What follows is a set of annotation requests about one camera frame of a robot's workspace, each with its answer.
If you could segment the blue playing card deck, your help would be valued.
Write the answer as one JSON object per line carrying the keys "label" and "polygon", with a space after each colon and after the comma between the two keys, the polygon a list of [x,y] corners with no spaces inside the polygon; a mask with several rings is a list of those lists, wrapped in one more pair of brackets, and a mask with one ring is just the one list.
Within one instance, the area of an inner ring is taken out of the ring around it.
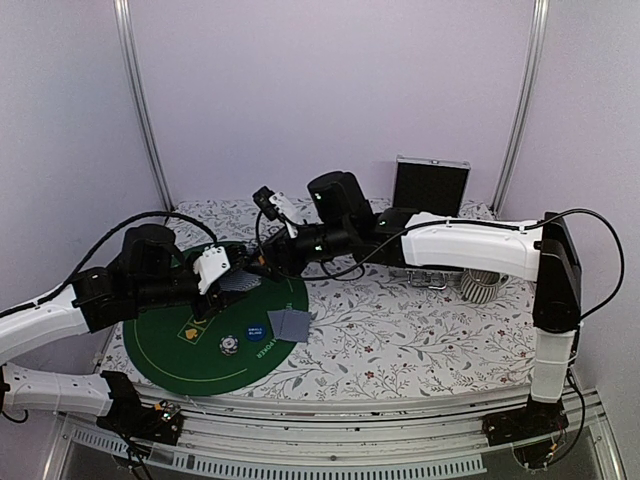
{"label": "blue playing card deck", "polygon": [[220,280],[220,287],[227,292],[247,292],[261,285],[260,276],[245,272],[243,270],[223,276]]}

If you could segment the blue small blind button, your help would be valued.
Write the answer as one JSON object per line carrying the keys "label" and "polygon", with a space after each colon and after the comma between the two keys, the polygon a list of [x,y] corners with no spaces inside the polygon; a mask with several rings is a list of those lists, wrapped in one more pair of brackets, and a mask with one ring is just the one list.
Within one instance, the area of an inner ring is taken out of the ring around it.
{"label": "blue small blind button", "polygon": [[245,336],[250,342],[260,342],[267,336],[267,328],[263,324],[250,325],[246,328]]}

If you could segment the blue playing card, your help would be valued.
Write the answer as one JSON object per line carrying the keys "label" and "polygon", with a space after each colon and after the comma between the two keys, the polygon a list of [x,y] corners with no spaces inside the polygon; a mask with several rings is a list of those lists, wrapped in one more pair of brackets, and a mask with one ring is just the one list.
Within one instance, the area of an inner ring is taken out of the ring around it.
{"label": "blue playing card", "polygon": [[285,313],[285,310],[275,310],[267,312],[273,336],[276,339],[278,339],[281,335]]}
{"label": "blue playing card", "polygon": [[283,341],[306,343],[309,338],[311,314],[307,311],[284,310],[276,338]]}

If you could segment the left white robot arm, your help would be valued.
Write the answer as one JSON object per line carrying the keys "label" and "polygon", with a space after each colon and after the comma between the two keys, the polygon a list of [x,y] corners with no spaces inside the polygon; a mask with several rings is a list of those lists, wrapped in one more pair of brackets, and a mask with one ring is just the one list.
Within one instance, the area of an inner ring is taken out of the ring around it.
{"label": "left white robot arm", "polygon": [[188,306],[209,320],[240,299],[222,290],[226,275],[249,259],[241,243],[213,244],[189,255],[174,232],[144,224],[125,232],[122,250],[105,267],[74,273],[43,299],[1,318],[1,406],[110,415],[128,434],[148,426],[148,412],[127,376],[119,372],[67,375],[23,369],[13,359],[53,341],[96,333],[154,309]]}

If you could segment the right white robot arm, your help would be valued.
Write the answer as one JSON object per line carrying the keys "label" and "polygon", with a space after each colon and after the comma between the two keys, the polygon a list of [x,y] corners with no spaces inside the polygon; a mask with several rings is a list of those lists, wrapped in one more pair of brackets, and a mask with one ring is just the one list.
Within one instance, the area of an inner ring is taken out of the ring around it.
{"label": "right white robot arm", "polygon": [[274,278],[296,278],[311,263],[350,256],[358,266],[476,270],[535,282],[534,370],[516,422],[527,436],[554,422],[581,322],[581,265],[562,217],[498,222],[402,208],[376,213],[355,175],[343,171],[321,175],[307,189],[316,223],[298,219],[282,193],[263,186],[253,195],[262,215],[284,225],[258,243],[256,256]]}

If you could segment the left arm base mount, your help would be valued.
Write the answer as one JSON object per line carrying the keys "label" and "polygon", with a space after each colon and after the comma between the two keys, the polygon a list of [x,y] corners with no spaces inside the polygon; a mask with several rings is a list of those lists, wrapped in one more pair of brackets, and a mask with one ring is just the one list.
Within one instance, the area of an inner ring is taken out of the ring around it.
{"label": "left arm base mount", "polygon": [[127,438],[176,446],[184,424],[179,410],[167,402],[159,407],[132,401],[114,401],[109,412],[96,419],[96,425]]}

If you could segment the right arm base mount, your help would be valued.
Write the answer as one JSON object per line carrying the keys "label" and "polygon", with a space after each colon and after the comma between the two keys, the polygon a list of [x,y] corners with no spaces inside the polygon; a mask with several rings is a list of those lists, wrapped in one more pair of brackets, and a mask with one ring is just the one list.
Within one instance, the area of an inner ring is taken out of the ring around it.
{"label": "right arm base mount", "polygon": [[532,440],[545,436],[544,441],[515,447],[512,452],[516,461],[526,470],[540,471],[559,463],[576,447],[586,423],[586,401],[577,392],[580,402],[580,422],[577,433],[569,443],[569,419],[561,400],[541,403],[531,397],[523,407],[488,414],[482,418],[482,432],[490,446],[499,446]]}

